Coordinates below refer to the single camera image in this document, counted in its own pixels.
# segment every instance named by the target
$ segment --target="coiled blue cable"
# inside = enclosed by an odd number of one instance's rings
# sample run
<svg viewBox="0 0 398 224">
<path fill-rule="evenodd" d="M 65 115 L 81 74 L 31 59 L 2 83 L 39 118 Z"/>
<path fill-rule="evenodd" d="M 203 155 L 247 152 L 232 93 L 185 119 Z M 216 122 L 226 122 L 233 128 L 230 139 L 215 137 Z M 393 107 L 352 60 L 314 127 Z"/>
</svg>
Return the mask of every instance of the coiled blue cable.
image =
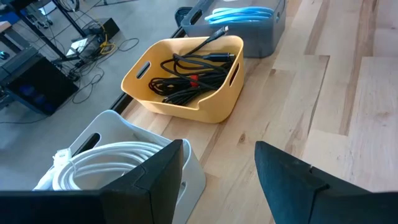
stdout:
<svg viewBox="0 0 398 224">
<path fill-rule="evenodd" d="M 209 24 L 230 22 L 257 22 L 264 21 L 274 14 L 274 10 L 268 7 L 242 7 L 242 8 L 217 8 L 212 15 L 206 16 Z"/>
</svg>

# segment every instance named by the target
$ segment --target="white cable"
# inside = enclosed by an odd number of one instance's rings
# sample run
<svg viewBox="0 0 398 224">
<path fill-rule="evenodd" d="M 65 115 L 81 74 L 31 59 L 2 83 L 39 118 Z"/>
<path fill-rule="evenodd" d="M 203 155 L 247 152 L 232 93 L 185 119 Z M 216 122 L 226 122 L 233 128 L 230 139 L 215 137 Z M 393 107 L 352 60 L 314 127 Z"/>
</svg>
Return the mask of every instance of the white cable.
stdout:
<svg viewBox="0 0 398 224">
<path fill-rule="evenodd" d="M 160 145 L 148 142 L 117 142 L 94 147 L 71 158 L 65 167 L 59 169 L 54 174 L 52 187 L 54 190 L 81 190 L 75 183 L 76 177 L 114 171 L 129 172 L 162 148 Z M 130 158 L 131 162 L 92 163 L 93 159 L 101 156 L 126 157 Z"/>
</svg>

